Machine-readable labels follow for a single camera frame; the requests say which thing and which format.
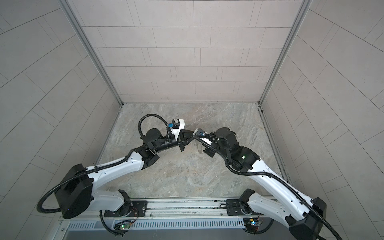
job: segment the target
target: wall tile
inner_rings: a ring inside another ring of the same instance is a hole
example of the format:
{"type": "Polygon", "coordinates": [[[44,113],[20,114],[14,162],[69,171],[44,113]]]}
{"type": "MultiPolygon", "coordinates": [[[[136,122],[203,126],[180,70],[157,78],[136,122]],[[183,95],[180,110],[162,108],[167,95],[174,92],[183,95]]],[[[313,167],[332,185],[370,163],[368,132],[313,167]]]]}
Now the wall tile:
{"type": "Polygon", "coordinates": [[[201,66],[238,66],[241,48],[202,48],[201,66]]]}
{"type": "Polygon", "coordinates": [[[109,79],[116,82],[131,82],[128,72],[125,67],[105,67],[109,79]]]}
{"type": "Polygon", "coordinates": [[[259,18],[261,6],[262,6],[262,2],[255,1],[255,4],[253,5],[253,10],[252,10],[251,21],[249,22],[249,27],[256,27],[256,23],[257,23],[257,20],[259,18]]]}
{"type": "Polygon", "coordinates": [[[384,2],[380,0],[327,1],[319,14],[364,39],[383,16],[383,8],[384,2]]]}
{"type": "Polygon", "coordinates": [[[375,225],[375,228],[379,232],[380,236],[384,236],[384,221],[373,222],[373,225],[375,225]]]}
{"type": "Polygon", "coordinates": [[[89,116],[87,122],[84,124],[84,127],[81,129],[78,137],[90,146],[94,137],[99,131],[99,128],[103,123],[106,114],[107,113],[104,111],[101,105],[97,104],[89,116]]]}
{"type": "Polygon", "coordinates": [[[316,50],[320,55],[323,54],[325,48],[328,46],[332,38],[335,36],[336,32],[339,30],[339,28],[340,27],[336,24],[332,25],[331,30],[329,30],[320,47],[316,50]]]}
{"type": "Polygon", "coordinates": [[[308,119],[295,133],[321,184],[342,174],[308,119]]]}
{"type": "Polygon", "coordinates": [[[126,1],[73,0],[84,26],[133,26],[126,1]]]}
{"type": "Polygon", "coordinates": [[[73,105],[81,112],[82,115],[84,115],[85,118],[89,118],[89,112],[78,101],[76,101],[73,105]]]}
{"type": "Polygon", "coordinates": [[[86,120],[77,108],[71,107],[37,154],[60,165],[86,120]]]}
{"type": "Polygon", "coordinates": [[[194,26],[193,1],[136,1],[141,26],[194,26]]]}
{"type": "Polygon", "coordinates": [[[258,48],[264,31],[265,28],[212,28],[210,47],[258,48]]]}
{"type": "Polygon", "coordinates": [[[329,192],[327,197],[332,203],[348,239],[380,239],[374,225],[349,186],[329,192]],[[356,228],[356,225],[351,222],[356,215],[359,216],[361,228],[356,228]]]}
{"type": "Polygon", "coordinates": [[[283,164],[285,166],[286,171],[288,172],[289,178],[291,179],[291,182],[296,182],[298,179],[300,179],[300,176],[295,168],[295,165],[293,164],[288,148],[286,147],[283,137],[281,136],[279,130],[275,132],[274,137],[276,140],[277,148],[280,152],[281,157],[283,158],[283,164]]]}
{"type": "Polygon", "coordinates": [[[151,83],[116,83],[121,94],[154,94],[151,83]]]}
{"type": "Polygon", "coordinates": [[[379,93],[378,95],[376,95],[376,97],[374,97],[372,99],[372,102],[378,107],[382,107],[384,106],[384,90],[381,91],[381,93],[379,93]]]}
{"type": "Polygon", "coordinates": [[[384,130],[383,112],[331,65],[325,67],[313,86],[359,142],[384,130]]]}
{"type": "Polygon", "coordinates": [[[62,43],[75,35],[71,24],[61,9],[44,15],[44,19],[62,43]]]}
{"type": "Polygon", "coordinates": [[[341,124],[341,120],[308,80],[304,80],[295,98],[320,138],[341,124]]]}
{"type": "Polygon", "coordinates": [[[49,112],[47,112],[44,108],[42,108],[39,104],[37,104],[33,109],[32,111],[34,111],[34,113],[36,113],[37,115],[39,115],[42,119],[44,119],[45,121],[47,121],[49,124],[51,124],[53,127],[56,127],[58,124],[59,124],[59,121],[54,117],[52,116],[51,114],[49,114],[49,112]]]}
{"type": "Polygon", "coordinates": [[[292,185],[293,185],[294,188],[296,188],[300,192],[306,194],[305,188],[304,188],[303,183],[301,182],[300,179],[297,180],[296,182],[294,182],[292,185]]]}
{"type": "Polygon", "coordinates": [[[55,32],[52,30],[52,28],[49,26],[47,21],[44,19],[44,16],[41,16],[36,19],[41,27],[44,29],[44,31],[48,34],[49,38],[54,42],[56,46],[59,46],[61,44],[61,41],[59,38],[56,36],[55,32]]]}
{"type": "Polygon", "coordinates": [[[107,106],[107,108],[110,109],[116,98],[115,95],[111,92],[111,90],[107,89],[104,95],[101,97],[101,100],[107,106]]]}
{"type": "Polygon", "coordinates": [[[167,102],[166,94],[131,94],[131,101],[134,103],[153,103],[153,102],[167,102]]]}
{"type": "Polygon", "coordinates": [[[273,93],[273,91],[269,91],[269,93],[266,96],[266,101],[268,102],[268,105],[271,109],[272,115],[276,115],[276,113],[281,108],[279,101],[276,98],[276,95],[273,93]]]}
{"type": "Polygon", "coordinates": [[[92,80],[97,76],[99,73],[93,64],[91,58],[87,56],[79,63],[79,68],[85,75],[85,77],[88,79],[88,82],[92,82],[92,80]]]}
{"type": "Polygon", "coordinates": [[[297,35],[313,49],[317,50],[330,31],[332,25],[333,23],[329,20],[326,20],[313,11],[308,11],[305,16],[305,21],[303,21],[300,26],[297,35]]]}
{"type": "Polygon", "coordinates": [[[98,27],[107,48],[154,48],[152,28],[98,27]]]}
{"type": "Polygon", "coordinates": [[[84,26],[83,30],[92,47],[94,48],[105,48],[105,43],[101,34],[96,26],[84,26]]]}
{"type": "Polygon", "coordinates": [[[194,1],[193,2],[193,20],[194,20],[194,26],[201,26],[201,1],[194,1]]]}
{"type": "Polygon", "coordinates": [[[146,66],[141,48],[98,48],[106,66],[146,66]]]}
{"type": "Polygon", "coordinates": [[[242,102],[244,94],[208,94],[208,102],[242,102]]]}
{"type": "Polygon", "coordinates": [[[327,146],[340,171],[372,221],[382,220],[384,174],[350,132],[327,146]]]}
{"type": "Polygon", "coordinates": [[[33,164],[33,165],[35,165],[37,167],[40,167],[40,168],[42,168],[44,170],[47,170],[48,172],[51,172],[53,174],[55,174],[55,172],[59,168],[58,165],[53,164],[50,161],[47,161],[44,158],[39,157],[37,155],[32,159],[31,164],[33,164]]]}
{"type": "Polygon", "coordinates": [[[300,164],[302,164],[303,162],[305,162],[307,160],[308,160],[307,155],[305,155],[305,153],[303,153],[293,161],[293,164],[295,165],[295,167],[298,167],[300,164]]]}
{"type": "Polygon", "coordinates": [[[14,222],[25,222],[28,219],[52,177],[52,173],[34,165],[28,165],[0,203],[1,216],[7,216],[0,219],[0,232],[4,239],[16,238],[21,226],[14,222]]]}
{"type": "Polygon", "coordinates": [[[280,48],[249,49],[246,66],[273,67],[279,57],[280,48]]]}
{"type": "Polygon", "coordinates": [[[148,52],[152,66],[195,65],[195,50],[193,48],[148,48],[148,52]]]}
{"type": "Polygon", "coordinates": [[[14,28],[58,8],[59,4],[50,0],[4,0],[0,3],[0,14],[14,28]]]}
{"type": "MultiPolygon", "coordinates": [[[[48,186],[46,187],[45,191],[41,193],[41,195],[49,191],[51,188],[53,188],[57,184],[59,184],[63,180],[65,175],[68,173],[68,171],[71,169],[71,167],[83,161],[86,153],[87,152],[84,151],[84,149],[82,149],[81,147],[79,147],[76,143],[72,144],[63,162],[61,163],[55,175],[53,176],[52,180],[50,180],[48,186]]],[[[44,204],[54,208],[58,207],[56,197],[53,194],[47,198],[44,204]]]]}
{"type": "Polygon", "coordinates": [[[24,73],[48,93],[82,60],[71,41],[66,41],[27,68],[24,73]]]}
{"type": "Polygon", "coordinates": [[[169,67],[131,67],[137,82],[172,82],[169,67]]]}
{"type": "Polygon", "coordinates": [[[41,240],[51,221],[50,217],[30,215],[16,240],[41,240]]]}
{"type": "Polygon", "coordinates": [[[282,48],[291,28],[265,28],[261,48],[282,48]]]}
{"type": "Polygon", "coordinates": [[[217,67],[176,67],[177,81],[216,81],[217,67]]]}
{"type": "Polygon", "coordinates": [[[334,191],[336,189],[348,186],[347,181],[345,180],[344,176],[341,175],[337,178],[334,178],[332,180],[329,180],[328,182],[325,182],[321,185],[324,189],[324,192],[330,192],[334,191]]]}
{"type": "Polygon", "coordinates": [[[258,102],[261,97],[261,94],[244,94],[243,102],[258,102]]]}
{"type": "Polygon", "coordinates": [[[55,47],[37,20],[3,33],[0,35],[0,73],[12,79],[55,47]]]}
{"type": "Polygon", "coordinates": [[[206,102],[207,94],[167,94],[169,102],[206,102]]]}
{"type": "Polygon", "coordinates": [[[79,78],[83,81],[85,86],[89,85],[88,79],[85,77],[84,73],[80,70],[78,66],[74,67],[73,70],[76,72],[76,74],[79,76],[79,78]]]}
{"type": "Polygon", "coordinates": [[[89,151],[85,155],[84,160],[82,162],[83,166],[95,165],[102,147],[103,146],[96,139],[93,140],[91,147],[89,148],[89,151]]]}
{"type": "Polygon", "coordinates": [[[284,59],[283,65],[279,70],[279,74],[291,91],[302,75],[300,69],[292,62],[288,56],[284,59]]]}
{"type": "Polygon", "coordinates": [[[1,29],[3,32],[12,29],[11,25],[9,25],[9,24],[6,22],[6,20],[5,20],[2,16],[0,16],[0,29],[1,29]]]}
{"type": "Polygon", "coordinates": [[[362,147],[367,151],[376,165],[384,172],[384,132],[372,137],[366,142],[362,143],[362,147]]]}
{"type": "Polygon", "coordinates": [[[222,82],[256,82],[261,67],[223,67],[222,82]]]}
{"type": "Polygon", "coordinates": [[[298,36],[295,38],[288,56],[311,83],[327,65],[327,62],[298,36]]]}
{"type": "Polygon", "coordinates": [[[262,3],[256,26],[290,28],[301,2],[265,1],[262,3]]]}
{"type": "Polygon", "coordinates": [[[237,93],[262,94],[266,83],[241,82],[237,93]]]}
{"type": "Polygon", "coordinates": [[[249,27],[254,2],[202,1],[201,26],[249,27]]]}
{"type": "Polygon", "coordinates": [[[45,95],[39,105],[61,121],[85,88],[86,86],[82,80],[72,70],[45,95]]]}
{"type": "Polygon", "coordinates": [[[335,211],[333,210],[333,207],[335,209],[337,209],[337,207],[330,204],[327,195],[321,187],[309,161],[305,161],[303,164],[298,166],[297,171],[299,172],[301,182],[304,185],[307,195],[313,199],[319,197],[327,204],[327,214],[325,217],[327,222],[332,226],[339,225],[340,222],[338,220],[338,216],[336,216],[335,211]]]}
{"type": "Polygon", "coordinates": [[[304,119],[306,119],[307,118],[307,116],[305,115],[305,113],[304,112],[302,112],[301,114],[300,114],[300,116],[292,123],[292,128],[293,128],[293,130],[295,130],[296,128],[297,128],[297,126],[299,126],[300,125],[300,123],[302,122],[302,121],[304,121],[304,119]]]}
{"type": "Polygon", "coordinates": [[[7,194],[53,130],[41,117],[29,112],[0,142],[0,155],[7,159],[0,170],[0,195],[7,194]]]}
{"type": "Polygon", "coordinates": [[[175,94],[175,93],[195,93],[194,82],[168,82],[168,83],[157,83],[159,88],[159,94],[175,94]]]}
{"type": "Polygon", "coordinates": [[[303,112],[303,110],[284,82],[281,84],[279,90],[277,91],[276,97],[279,100],[285,114],[287,115],[290,124],[293,124],[294,121],[303,112]]]}
{"type": "Polygon", "coordinates": [[[344,123],[341,123],[321,140],[323,141],[325,146],[328,146],[331,142],[335,141],[338,137],[340,137],[347,131],[348,128],[344,125],[344,123]]]}
{"type": "Polygon", "coordinates": [[[245,66],[245,63],[246,63],[247,58],[248,58],[248,53],[249,53],[249,48],[243,48],[243,54],[241,56],[240,65],[239,66],[242,66],[242,67],[245,66]]]}
{"type": "Polygon", "coordinates": [[[233,93],[234,82],[201,82],[200,93],[233,93]]]}
{"type": "Polygon", "coordinates": [[[304,74],[302,74],[299,78],[299,80],[297,81],[297,83],[295,84],[295,86],[293,87],[292,89],[292,94],[295,95],[297,90],[300,88],[300,86],[303,84],[304,80],[307,79],[304,74]]]}
{"type": "Polygon", "coordinates": [[[153,34],[158,48],[209,48],[210,46],[210,28],[154,27],[153,34]]]}
{"type": "Polygon", "coordinates": [[[80,95],[77,101],[87,110],[92,113],[96,104],[107,90],[107,85],[100,75],[88,85],[84,92],[80,95]]]}
{"type": "Polygon", "coordinates": [[[322,56],[367,98],[384,89],[384,53],[346,30],[337,31],[322,56]]]}
{"type": "Polygon", "coordinates": [[[0,88],[0,140],[44,97],[39,89],[23,73],[0,88]]]}
{"type": "Polygon", "coordinates": [[[277,126],[279,127],[281,136],[284,139],[285,145],[291,155],[292,160],[300,157],[304,151],[297,139],[295,132],[293,131],[291,124],[289,123],[286,114],[283,112],[281,116],[276,120],[277,126]]]}

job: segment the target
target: wire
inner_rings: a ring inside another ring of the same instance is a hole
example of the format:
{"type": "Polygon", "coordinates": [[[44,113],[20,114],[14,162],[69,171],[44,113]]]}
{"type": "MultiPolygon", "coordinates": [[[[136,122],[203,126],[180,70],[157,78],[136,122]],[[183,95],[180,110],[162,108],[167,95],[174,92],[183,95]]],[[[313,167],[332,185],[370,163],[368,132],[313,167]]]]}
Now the wire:
{"type": "Polygon", "coordinates": [[[297,199],[299,199],[299,201],[304,204],[310,211],[312,211],[314,213],[314,215],[316,216],[317,219],[319,219],[319,221],[324,224],[328,229],[329,231],[336,237],[337,240],[342,240],[342,238],[340,237],[340,235],[336,232],[336,230],[309,204],[307,203],[307,201],[302,198],[302,196],[297,193],[287,182],[285,182],[283,179],[275,176],[274,174],[272,173],[269,173],[269,172],[238,172],[236,170],[234,170],[233,168],[231,168],[229,166],[229,163],[228,163],[228,159],[227,157],[222,154],[218,149],[212,147],[211,145],[209,145],[208,143],[204,142],[203,140],[201,140],[200,138],[197,138],[195,137],[195,135],[193,135],[193,138],[196,139],[196,141],[199,141],[201,142],[202,145],[204,145],[205,147],[211,149],[212,151],[218,153],[223,159],[224,159],[224,162],[225,162],[225,166],[229,169],[229,171],[231,171],[232,173],[234,174],[237,174],[237,175],[241,175],[241,176],[268,176],[270,178],[273,178],[275,180],[277,180],[279,183],[281,183],[284,187],[286,187],[290,192],[293,193],[293,195],[295,195],[295,197],[297,199]]]}
{"type": "Polygon", "coordinates": [[[64,186],[65,184],[77,179],[77,178],[80,178],[80,177],[83,177],[85,175],[88,175],[90,173],[93,173],[93,172],[97,172],[97,171],[101,171],[103,169],[106,169],[106,168],[109,168],[109,167],[114,167],[114,166],[117,166],[125,161],[128,160],[129,156],[132,154],[133,151],[139,149],[140,147],[137,147],[137,148],[133,148],[129,151],[128,155],[125,156],[123,159],[121,159],[120,161],[118,162],[114,162],[114,163],[111,163],[111,164],[108,164],[108,165],[104,165],[102,167],[99,167],[99,168],[95,168],[95,169],[92,169],[92,170],[88,170],[88,171],[85,171],[85,172],[82,172],[82,173],[79,173],[71,178],[68,178],[67,180],[65,181],[62,181],[61,183],[57,184],[56,186],[54,186],[51,190],[49,190],[46,194],[44,194],[44,196],[41,197],[41,199],[39,200],[39,202],[37,203],[37,206],[36,206],[36,210],[39,212],[39,213],[42,213],[42,214],[51,214],[51,213],[55,213],[55,212],[60,212],[60,208],[57,208],[57,209],[45,209],[43,208],[43,203],[44,201],[52,194],[54,193],[55,191],[57,191],[58,189],[60,189],[62,186],[64,186]]]}

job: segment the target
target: black cable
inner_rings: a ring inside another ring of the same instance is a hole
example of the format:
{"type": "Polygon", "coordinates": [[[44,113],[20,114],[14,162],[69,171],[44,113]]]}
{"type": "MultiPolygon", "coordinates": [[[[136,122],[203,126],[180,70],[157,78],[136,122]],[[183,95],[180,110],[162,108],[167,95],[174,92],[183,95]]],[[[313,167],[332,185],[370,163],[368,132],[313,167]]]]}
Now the black cable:
{"type": "Polygon", "coordinates": [[[167,126],[167,140],[169,142],[169,144],[171,144],[171,129],[170,127],[168,126],[168,123],[167,121],[162,118],[161,116],[157,115],[157,114],[154,114],[154,113],[150,113],[150,114],[147,114],[147,115],[144,115],[140,120],[139,120],[139,123],[137,124],[137,129],[139,130],[139,134],[141,137],[144,137],[144,134],[143,132],[141,131],[141,123],[144,121],[144,119],[146,119],[147,117],[156,117],[158,119],[160,119],[161,121],[163,121],[163,123],[167,126]]]}
{"type": "Polygon", "coordinates": [[[271,219],[271,221],[269,222],[268,226],[265,227],[265,229],[257,231],[257,232],[248,231],[247,229],[243,229],[243,231],[245,231],[246,233],[254,234],[254,235],[262,234],[262,233],[265,233],[266,231],[268,231],[271,228],[271,226],[272,226],[274,221],[275,220],[271,219]]]}
{"type": "Polygon", "coordinates": [[[89,170],[89,171],[85,171],[85,172],[82,172],[82,173],[79,173],[71,178],[68,178],[67,180],[65,181],[62,181],[61,183],[57,184],[56,186],[54,186],[51,190],[49,190],[46,194],[44,194],[44,196],[41,197],[41,199],[39,200],[39,202],[37,203],[37,206],[36,206],[36,210],[39,212],[39,213],[42,213],[42,214],[51,214],[51,213],[55,213],[55,212],[60,212],[60,208],[58,209],[45,209],[43,208],[43,203],[44,201],[52,194],[54,193],[55,191],[57,191],[59,188],[61,188],[63,185],[69,183],[70,181],[73,181],[79,177],[82,177],[82,176],[85,176],[85,175],[88,175],[90,173],[93,173],[93,172],[97,172],[97,171],[101,171],[103,169],[106,169],[106,168],[109,168],[109,167],[114,167],[114,166],[117,166],[125,161],[128,160],[129,156],[132,154],[133,151],[139,149],[140,147],[137,147],[137,148],[134,148],[134,149],[131,149],[128,153],[127,156],[125,156],[123,159],[121,159],[120,161],[118,162],[115,162],[115,163],[111,163],[111,164],[108,164],[108,165],[105,165],[105,166],[102,166],[102,167],[99,167],[99,168],[95,168],[95,169],[92,169],[92,170],[89,170]]]}
{"type": "Polygon", "coordinates": [[[114,231],[112,229],[110,229],[104,222],[104,218],[103,218],[103,211],[100,210],[100,221],[101,221],[101,224],[103,225],[103,227],[110,233],[112,233],[113,235],[115,236],[123,236],[124,234],[126,234],[128,232],[128,230],[123,230],[121,232],[117,232],[117,231],[114,231]]]}
{"type": "Polygon", "coordinates": [[[193,135],[193,138],[196,139],[196,141],[199,141],[201,142],[204,146],[208,147],[209,149],[211,149],[212,151],[214,151],[215,153],[218,153],[223,159],[224,159],[224,162],[225,162],[225,166],[229,169],[229,171],[231,171],[232,173],[234,174],[237,174],[237,175],[241,175],[241,176],[268,176],[268,177],[271,177],[275,180],[277,180],[279,183],[281,183],[284,187],[286,187],[290,192],[292,192],[295,197],[297,199],[299,199],[299,201],[304,204],[310,211],[312,211],[314,213],[314,215],[316,216],[316,218],[318,218],[320,220],[320,222],[322,224],[324,224],[328,229],[329,231],[336,237],[337,240],[342,240],[342,238],[340,237],[340,235],[336,232],[335,229],[333,229],[333,227],[309,204],[307,203],[307,201],[302,198],[302,196],[300,196],[299,193],[297,193],[287,182],[285,182],[283,179],[275,176],[274,174],[272,173],[269,173],[269,172],[238,172],[234,169],[232,169],[230,166],[229,166],[229,163],[228,163],[228,160],[227,160],[227,157],[224,156],[224,154],[222,154],[219,150],[217,150],[216,148],[212,147],[211,145],[209,145],[208,143],[204,142],[202,139],[198,138],[198,137],[195,137],[195,135],[193,135]]]}

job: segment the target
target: tile grout line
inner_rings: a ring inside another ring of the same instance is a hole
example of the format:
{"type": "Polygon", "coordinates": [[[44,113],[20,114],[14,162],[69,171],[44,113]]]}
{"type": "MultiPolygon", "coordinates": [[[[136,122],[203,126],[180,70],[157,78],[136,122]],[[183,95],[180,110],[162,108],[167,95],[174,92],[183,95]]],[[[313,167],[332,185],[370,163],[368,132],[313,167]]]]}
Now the tile grout line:
{"type": "Polygon", "coordinates": [[[36,20],[36,19],[38,19],[39,17],[34,18],[34,19],[32,19],[32,20],[29,20],[28,22],[25,22],[25,23],[23,23],[23,24],[20,24],[20,25],[18,25],[18,26],[16,26],[16,27],[12,27],[12,26],[7,22],[7,20],[5,20],[5,18],[3,18],[3,19],[4,19],[4,20],[8,23],[8,25],[11,27],[11,29],[9,29],[8,31],[11,31],[12,29],[15,29],[15,28],[17,28],[17,27],[20,27],[21,25],[24,25],[24,24],[26,24],[26,23],[29,23],[29,22],[33,21],[33,20],[36,20]]]}

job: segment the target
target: black joint motor housing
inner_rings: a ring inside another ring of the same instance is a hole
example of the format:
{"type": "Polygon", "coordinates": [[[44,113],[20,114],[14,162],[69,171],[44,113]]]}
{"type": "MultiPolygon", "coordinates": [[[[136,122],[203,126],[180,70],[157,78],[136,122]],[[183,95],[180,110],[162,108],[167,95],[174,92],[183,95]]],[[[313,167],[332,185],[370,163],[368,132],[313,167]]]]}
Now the black joint motor housing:
{"type": "MultiPolygon", "coordinates": [[[[312,207],[323,218],[325,218],[327,204],[318,197],[315,198],[312,203],[312,207]]],[[[296,221],[291,216],[285,217],[285,220],[290,225],[289,231],[298,240],[316,240],[321,228],[323,227],[323,224],[312,211],[310,211],[306,217],[300,221],[296,221]]]]}
{"type": "MultiPolygon", "coordinates": [[[[77,164],[68,171],[62,182],[85,171],[82,164],[77,164]]],[[[63,218],[70,219],[85,211],[91,202],[92,181],[88,175],[76,178],[63,185],[55,192],[63,218]]]]}

